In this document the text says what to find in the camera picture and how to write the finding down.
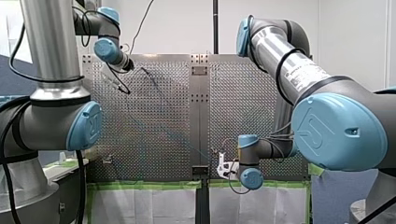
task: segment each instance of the pegboard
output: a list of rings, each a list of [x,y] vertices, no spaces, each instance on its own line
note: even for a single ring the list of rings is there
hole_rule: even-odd
[[[87,173],[90,182],[191,180],[191,167],[196,164],[208,164],[210,178],[217,178],[219,162],[213,151],[225,138],[246,133],[265,136],[272,131],[276,85],[249,60],[235,55],[134,55],[132,59],[135,70],[120,75],[132,92],[125,95],[104,83],[98,59],[82,58],[84,85],[104,109],[97,159]],[[227,160],[236,157],[236,142],[225,149]],[[265,160],[261,168],[267,179],[307,177],[301,155],[282,164]]]
[[[190,56],[137,55],[133,60],[135,70],[119,75],[130,95],[103,81],[98,59],[84,60],[92,99],[104,111],[89,181],[191,179],[191,150],[199,149],[189,136]]]

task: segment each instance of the wire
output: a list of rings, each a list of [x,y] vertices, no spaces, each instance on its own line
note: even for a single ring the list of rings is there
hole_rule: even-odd
[[[78,169],[79,169],[79,204],[78,204],[78,213],[76,222],[77,224],[82,224],[84,219],[84,210],[85,210],[85,168],[84,168],[84,159],[82,158],[81,151],[76,151],[77,160],[78,160]]]
[[[228,174],[228,185],[230,186],[231,190],[232,190],[234,193],[236,193],[236,194],[239,194],[239,195],[247,194],[247,193],[250,192],[250,189],[248,189],[248,190],[245,191],[245,192],[239,192],[239,191],[236,191],[236,189],[234,189],[234,188],[233,188],[233,185],[231,184],[231,174],[235,174],[235,172],[233,172],[233,165],[235,164],[235,160],[236,160],[236,158],[233,159],[233,163],[231,164],[231,168],[230,168],[230,173]]]
[[[16,117],[20,114],[23,113],[23,111],[27,108],[27,106],[30,105],[30,102],[26,102],[23,105],[21,105],[12,115],[11,119],[7,123],[5,129],[3,130],[1,137],[0,137],[0,161],[3,165],[4,173],[6,176],[6,181],[7,181],[7,188],[8,188],[8,198],[9,198],[9,207],[11,209],[11,215],[12,218],[14,219],[15,224],[21,224],[21,221],[18,217],[17,213],[17,208],[15,204],[15,195],[14,195],[14,188],[12,185],[12,177],[11,177],[11,172],[9,171],[7,162],[6,162],[6,155],[5,155],[5,142],[6,142],[6,137],[9,132],[9,129],[11,128],[12,123],[15,121]]]
[[[273,135],[273,134],[276,134],[276,133],[280,133],[280,132],[282,132],[283,130],[287,129],[290,125],[291,125],[291,122],[287,123],[285,126],[281,127],[280,129],[271,132],[270,135]]]
[[[129,46],[129,44],[125,43],[123,45],[120,46],[120,49],[122,50],[122,52],[128,52],[131,49],[131,46]]]
[[[91,21],[88,19],[87,14],[85,14],[85,12],[84,12],[82,9],[80,9],[80,8],[78,8],[78,7],[72,7],[72,8],[73,8],[74,10],[77,10],[77,11],[79,11],[79,12],[82,13],[82,15],[81,15],[81,18],[82,18],[82,19],[81,19],[81,22],[82,22],[82,30],[84,31],[85,35],[88,36],[88,40],[87,40],[87,42],[84,42],[84,36],[82,35],[82,36],[81,36],[81,45],[82,45],[82,47],[87,48],[88,45],[90,44],[90,41],[91,41]],[[84,19],[86,19],[87,22],[88,22],[88,31],[87,31],[86,28],[85,28]]]
[[[129,90],[129,88],[125,85],[125,83],[116,75],[117,74],[124,74],[124,73],[119,73],[117,70],[113,69],[108,63],[106,63],[108,69],[110,69],[111,73],[113,74],[113,76],[119,81],[119,83],[125,88],[125,90],[121,87],[119,87],[119,91],[129,95],[131,94],[131,91]]]
[[[286,96],[282,84],[280,82],[280,71],[282,70],[282,65],[283,63],[289,58],[289,56],[297,51],[300,51],[302,54],[306,55],[305,50],[303,49],[291,49],[289,52],[284,54],[282,58],[279,61],[279,64],[277,65],[276,72],[275,72],[275,82],[276,82],[276,88],[279,94],[282,96],[282,98],[289,104],[289,105],[294,105],[294,103]]]
[[[274,142],[272,142],[273,139],[271,138],[261,138],[262,141],[265,141],[267,143],[269,143],[271,145],[271,159],[273,161],[276,161],[277,163],[282,163],[283,161],[285,161],[285,154],[282,152],[282,150],[279,148],[279,146],[277,144],[275,144]],[[282,156],[282,160],[278,161],[276,160],[273,155],[274,155],[274,148],[276,149],[277,152],[279,152],[279,154]]]
[[[15,60],[15,56],[16,56],[17,53],[18,53],[18,50],[19,50],[20,47],[21,47],[21,43],[22,43],[22,40],[23,40],[24,33],[25,33],[25,25],[23,24],[23,25],[22,25],[22,28],[21,28],[20,37],[19,37],[19,39],[18,39],[18,41],[17,41],[17,44],[16,44],[14,50],[12,50],[12,53],[11,53],[11,55],[10,55],[10,57],[9,57],[9,61],[8,61],[9,69],[11,69],[11,71],[12,71],[13,73],[15,73],[16,75],[18,75],[18,76],[20,76],[20,77],[24,77],[24,78],[29,79],[29,80],[32,80],[32,81],[44,82],[44,83],[66,83],[66,82],[79,81],[79,80],[82,80],[82,79],[84,78],[84,76],[80,76],[80,77],[73,77],[73,78],[61,79],[61,80],[46,80],[46,79],[42,79],[42,78],[38,78],[38,77],[32,77],[32,76],[26,75],[26,74],[24,74],[24,73],[18,71],[18,70],[14,67],[14,60]]]
[[[154,0],[151,0],[148,4],[148,8],[146,9],[145,15],[143,16],[143,19],[140,22],[139,29],[137,29],[136,35],[134,36],[134,40],[132,41],[132,46],[131,46],[131,50],[129,51],[129,54],[132,54],[132,51],[134,51],[134,42],[136,41],[137,37],[140,34],[140,30],[142,29],[143,22],[145,21],[147,15],[149,14],[149,9],[151,8],[151,5],[153,2],[154,2]]]
[[[82,44],[82,46],[83,46],[84,48],[87,48],[88,45],[90,44],[90,41],[91,41],[91,35],[92,35],[92,33],[91,33],[91,27],[92,27],[92,23],[91,23],[90,19],[88,18],[88,14],[90,14],[90,13],[98,14],[98,15],[103,16],[103,17],[106,18],[108,21],[110,21],[111,23],[113,23],[113,25],[116,26],[116,28],[119,30],[119,33],[120,33],[120,26],[119,26],[119,23],[118,23],[117,21],[113,20],[112,18],[108,17],[106,14],[104,14],[104,13],[102,13],[102,12],[100,12],[100,11],[95,11],[95,10],[86,10],[86,11],[83,11],[81,8],[78,8],[78,7],[72,7],[72,8],[73,8],[74,10],[77,10],[77,11],[79,11],[79,12],[82,13],[82,15],[81,15],[82,30],[84,31],[84,34],[88,36],[87,42],[84,42],[84,36],[83,36],[83,35],[81,36],[81,44]]]

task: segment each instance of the gray robot arm segment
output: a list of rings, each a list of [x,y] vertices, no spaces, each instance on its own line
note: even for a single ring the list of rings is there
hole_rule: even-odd
[[[329,75],[306,55],[291,53],[296,47],[304,49],[307,41],[296,23],[290,22],[289,28],[296,31],[295,39],[279,21],[254,20],[250,29],[245,45],[251,48],[245,49],[252,50],[244,54],[240,48],[240,28],[238,54],[256,59],[273,78],[280,66],[279,84],[295,104],[294,144],[309,161],[343,171],[394,168],[394,96],[369,92],[349,77]]]
[[[88,11],[83,15],[73,12],[76,35],[97,35],[94,52],[105,63],[130,71],[134,63],[120,49],[120,27],[118,12],[101,7],[98,12]]]

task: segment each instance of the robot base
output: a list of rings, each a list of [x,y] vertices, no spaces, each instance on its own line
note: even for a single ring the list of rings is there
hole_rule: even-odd
[[[59,224],[60,221],[60,191],[55,183],[48,185],[44,195],[26,201],[17,207],[21,223],[29,224]],[[14,220],[10,209],[0,208],[1,223],[12,224]]]

